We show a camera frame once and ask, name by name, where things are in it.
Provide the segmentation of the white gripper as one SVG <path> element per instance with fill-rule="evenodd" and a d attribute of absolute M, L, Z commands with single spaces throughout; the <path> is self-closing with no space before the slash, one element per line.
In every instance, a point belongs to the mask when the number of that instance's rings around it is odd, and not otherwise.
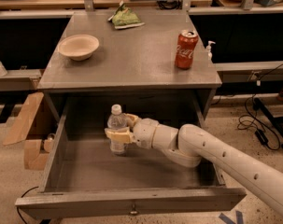
<path fill-rule="evenodd" d="M 153 136 L 159 122 L 154 119 L 140 119 L 137 115 L 125 113 L 127 126 L 117 130 L 105 128 L 106 137 L 123 144 L 135 142 L 139 147 L 152 148 Z"/>

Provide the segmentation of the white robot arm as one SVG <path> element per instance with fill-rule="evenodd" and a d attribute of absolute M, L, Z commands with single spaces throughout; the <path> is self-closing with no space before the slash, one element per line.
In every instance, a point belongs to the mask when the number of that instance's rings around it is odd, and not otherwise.
<path fill-rule="evenodd" d="M 122 144 L 159 149 L 168 159 L 185 167 L 196 167 L 201 159 L 211 161 L 283 216 L 283 173 L 193 124 L 177 129 L 132 114 L 128 120 L 126 127 L 106 128 L 106 137 Z"/>

